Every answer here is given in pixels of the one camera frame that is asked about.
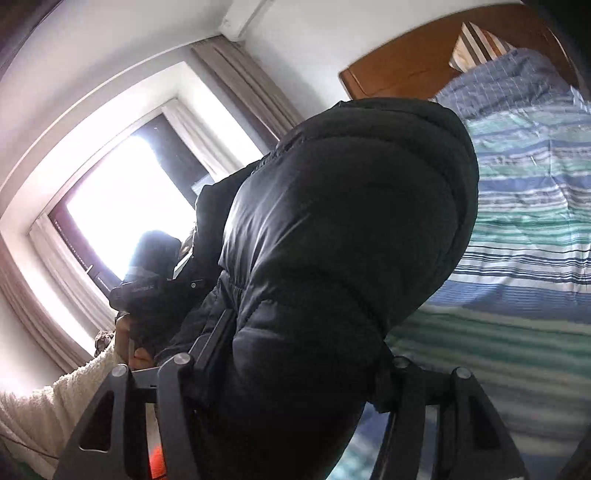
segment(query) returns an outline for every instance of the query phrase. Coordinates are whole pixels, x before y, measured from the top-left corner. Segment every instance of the wire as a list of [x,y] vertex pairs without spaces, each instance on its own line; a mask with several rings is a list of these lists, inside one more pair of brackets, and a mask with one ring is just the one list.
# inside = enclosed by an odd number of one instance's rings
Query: wire
[[43,453],[39,450],[35,450],[34,448],[29,447],[28,445],[25,445],[24,443],[21,442],[17,442],[16,440],[13,440],[10,437],[7,437],[6,435],[3,435],[2,433],[0,433],[0,437],[8,440],[9,442],[15,443],[16,445],[20,445],[21,447],[25,447],[27,450],[30,450],[32,452],[38,453],[39,455],[43,455],[44,457],[48,457],[48,458],[53,458],[54,460],[59,460],[59,457],[53,456],[53,455],[49,455],[48,453]]

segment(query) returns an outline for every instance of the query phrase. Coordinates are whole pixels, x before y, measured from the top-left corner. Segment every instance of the hand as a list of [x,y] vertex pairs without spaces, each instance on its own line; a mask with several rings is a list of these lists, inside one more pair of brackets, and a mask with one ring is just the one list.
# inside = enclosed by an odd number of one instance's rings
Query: hand
[[145,348],[138,348],[134,357],[129,360],[129,368],[132,370],[143,370],[154,367],[154,360]]
[[154,360],[144,348],[135,350],[132,358],[129,358],[129,329],[133,319],[131,315],[125,315],[117,320],[115,326],[115,352],[119,355],[132,370],[152,368]]

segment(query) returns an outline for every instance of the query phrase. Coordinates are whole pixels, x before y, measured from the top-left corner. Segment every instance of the bright sunlight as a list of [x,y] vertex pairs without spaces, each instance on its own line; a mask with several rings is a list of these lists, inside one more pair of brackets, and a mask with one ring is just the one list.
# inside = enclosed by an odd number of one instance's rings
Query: bright sunlight
[[121,279],[142,233],[162,230],[184,241],[195,222],[195,211],[140,137],[124,140],[107,154],[67,208],[97,255]]

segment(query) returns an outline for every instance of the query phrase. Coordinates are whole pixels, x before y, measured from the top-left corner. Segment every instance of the bed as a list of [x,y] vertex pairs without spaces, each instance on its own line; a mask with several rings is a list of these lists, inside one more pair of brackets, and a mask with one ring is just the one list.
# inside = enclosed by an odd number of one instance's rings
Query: bed
[[[460,74],[448,61],[466,21],[517,48]],[[340,78],[354,99],[431,99],[463,119],[480,169],[472,239],[387,343],[426,368],[471,369],[531,479],[554,479],[591,424],[591,108],[570,60],[527,7],[497,5],[408,32]],[[426,415],[425,479],[436,412]],[[330,480],[369,478],[386,420],[366,408]]]

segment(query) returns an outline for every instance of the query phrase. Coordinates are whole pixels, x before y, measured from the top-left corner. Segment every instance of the jacket sleeve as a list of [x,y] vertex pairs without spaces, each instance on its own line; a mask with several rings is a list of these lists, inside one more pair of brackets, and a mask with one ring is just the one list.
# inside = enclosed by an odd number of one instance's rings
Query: jacket sleeve
[[[76,423],[101,382],[123,360],[115,352],[115,341],[97,358],[60,377],[53,385],[17,397],[0,393],[0,433],[48,455],[59,457]],[[4,440],[12,455],[51,478],[57,461]]]

